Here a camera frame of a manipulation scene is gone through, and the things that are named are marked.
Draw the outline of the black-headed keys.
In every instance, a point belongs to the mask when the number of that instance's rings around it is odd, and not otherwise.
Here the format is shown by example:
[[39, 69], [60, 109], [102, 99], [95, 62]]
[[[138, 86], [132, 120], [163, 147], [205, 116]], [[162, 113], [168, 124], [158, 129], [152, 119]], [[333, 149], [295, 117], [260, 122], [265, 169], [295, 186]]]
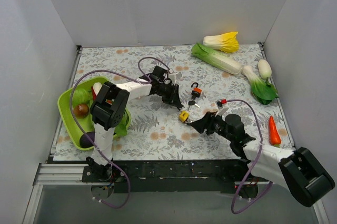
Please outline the black-headed keys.
[[190, 101], [188, 101], [188, 107], [187, 107], [187, 110], [189, 111], [190, 108], [192, 108], [192, 107], [200, 108], [200, 106], [196, 103], [195, 100], [190, 100]]

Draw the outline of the yellow padlock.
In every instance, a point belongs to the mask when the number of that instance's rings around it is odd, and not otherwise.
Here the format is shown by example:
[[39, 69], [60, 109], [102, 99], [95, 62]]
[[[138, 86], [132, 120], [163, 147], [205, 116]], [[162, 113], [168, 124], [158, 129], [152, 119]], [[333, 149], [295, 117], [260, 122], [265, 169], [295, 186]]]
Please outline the yellow padlock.
[[182, 111], [179, 115], [179, 120], [183, 123], [189, 123], [190, 114], [187, 111]]

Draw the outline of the orange padlock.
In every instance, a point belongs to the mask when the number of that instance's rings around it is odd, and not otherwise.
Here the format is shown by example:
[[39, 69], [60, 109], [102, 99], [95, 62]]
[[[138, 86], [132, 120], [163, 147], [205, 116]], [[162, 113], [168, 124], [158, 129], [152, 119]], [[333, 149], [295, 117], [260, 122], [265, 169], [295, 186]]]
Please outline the orange padlock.
[[192, 92], [191, 92], [192, 100], [199, 98], [202, 94], [202, 90], [199, 88], [199, 84], [197, 82], [193, 82], [191, 85], [191, 88], [192, 88]]

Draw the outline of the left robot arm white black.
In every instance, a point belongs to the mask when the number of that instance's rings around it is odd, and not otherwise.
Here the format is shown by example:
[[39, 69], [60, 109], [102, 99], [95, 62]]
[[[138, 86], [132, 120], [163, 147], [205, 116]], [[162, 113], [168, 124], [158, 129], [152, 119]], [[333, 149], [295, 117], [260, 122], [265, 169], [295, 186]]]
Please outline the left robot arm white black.
[[112, 143], [118, 126], [122, 125], [128, 101], [143, 96], [158, 95], [162, 102], [178, 110], [183, 108], [179, 97], [177, 73], [156, 66], [153, 72], [134, 81], [113, 84], [109, 81], [94, 88], [96, 98], [90, 107], [94, 131], [83, 137], [94, 146], [92, 156], [86, 159], [90, 171], [101, 181], [112, 176]]

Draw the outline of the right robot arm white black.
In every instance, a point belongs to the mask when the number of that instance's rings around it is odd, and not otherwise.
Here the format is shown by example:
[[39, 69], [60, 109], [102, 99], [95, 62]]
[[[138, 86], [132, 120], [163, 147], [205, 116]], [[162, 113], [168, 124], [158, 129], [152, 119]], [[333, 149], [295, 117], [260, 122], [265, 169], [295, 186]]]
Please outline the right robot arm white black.
[[288, 150], [263, 145], [246, 133], [236, 114], [223, 118], [208, 112], [188, 125], [198, 133], [216, 133], [229, 140], [234, 154], [248, 161], [238, 167], [243, 180], [260, 177], [276, 183], [288, 189], [303, 206], [312, 206], [335, 188], [334, 180], [309, 149]]

